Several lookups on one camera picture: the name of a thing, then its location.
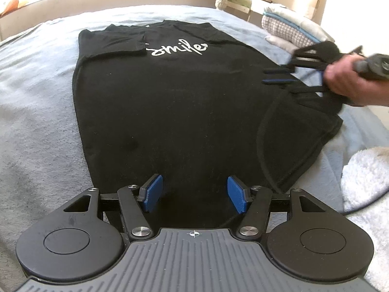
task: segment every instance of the folded t-shirt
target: folded t-shirt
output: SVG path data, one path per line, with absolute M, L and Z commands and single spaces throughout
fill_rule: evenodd
M 228 176 L 269 186 L 265 164 L 287 191 L 342 124 L 263 84 L 277 65 L 209 23 L 83 30 L 79 52 L 73 98 L 92 182 L 112 193 L 161 174 L 154 229 L 227 227 Z
M 298 47 L 291 42 L 277 36 L 269 35 L 265 37 L 265 40 L 268 41 L 270 44 L 275 45 L 285 51 L 287 51 L 290 54 L 293 54 Z
M 291 42 L 297 48 L 307 47 L 318 42 L 318 40 L 312 40 L 311 37 L 306 36 L 299 29 L 268 15 L 262 17 L 262 27 L 273 36 Z
M 326 40 L 335 42 L 320 25 L 290 9 L 283 8 L 277 4 L 270 4 L 265 7 L 265 14 L 300 30 L 314 42 L 324 42 Z

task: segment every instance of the blue gripper strip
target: blue gripper strip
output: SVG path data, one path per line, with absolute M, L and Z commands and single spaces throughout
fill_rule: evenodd
M 232 177 L 227 179 L 227 192 L 238 213 L 247 212 L 248 203 L 251 201 L 249 201 L 248 195 L 245 194 L 243 186 L 240 186 Z
M 157 204 L 159 197 L 162 194 L 163 179 L 162 175 L 159 175 L 147 188 L 146 198 L 141 203 L 144 212 L 151 212 Z

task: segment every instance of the bed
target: bed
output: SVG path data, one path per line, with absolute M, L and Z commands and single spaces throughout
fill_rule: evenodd
M 104 29 L 110 24 L 147 25 L 165 19 L 209 22 L 276 63 L 285 63 L 289 58 L 287 52 L 266 42 L 266 32 L 257 26 L 223 11 L 190 6 L 134 6 L 83 13 L 39 24 L 3 41 L 0 44 L 0 287 L 6 291 L 15 289 L 25 279 L 14 254 L 22 231 L 92 186 L 71 91 L 79 32 L 85 28 Z M 300 69 L 297 76 L 305 73 Z M 313 75 L 305 82 L 315 85 L 318 76 Z M 340 180 L 342 168 L 351 156 L 362 149 L 389 146 L 389 131 L 368 108 L 347 106 L 340 117 L 344 120 L 340 132 L 295 184 L 336 210 L 343 210 Z M 270 227 L 283 218 L 279 214 L 272 216 Z M 380 253 L 378 239 L 373 241 L 376 254 Z M 383 287 L 384 280 L 389 278 L 382 274 L 379 277 L 370 269 L 366 275 L 370 283 Z

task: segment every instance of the white fluffy towel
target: white fluffy towel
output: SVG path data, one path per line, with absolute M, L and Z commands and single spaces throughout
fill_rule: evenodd
M 341 180 L 344 209 L 352 210 L 382 194 L 389 187 L 389 148 L 359 151 L 344 166 Z M 374 257 L 365 279 L 381 292 L 389 291 L 389 196 L 348 216 L 369 234 Z

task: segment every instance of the black circular housing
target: black circular housing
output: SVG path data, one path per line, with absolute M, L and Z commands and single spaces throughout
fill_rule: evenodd
M 290 220 L 269 233 L 266 248 L 273 262 L 312 282 L 336 283 L 364 275 L 374 253 L 369 235 L 324 204 L 323 208 L 304 212 L 298 206 Z
M 60 207 L 22 233 L 16 256 L 27 276 L 77 282 L 101 274 L 120 258 L 122 236 L 97 217 L 97 199 L 92 202 L 96 196 L 98 192 L 90 199 L 89 210 L 74 212 Z M 77 201 L 85 199 L 76 198 L 73 204 Z

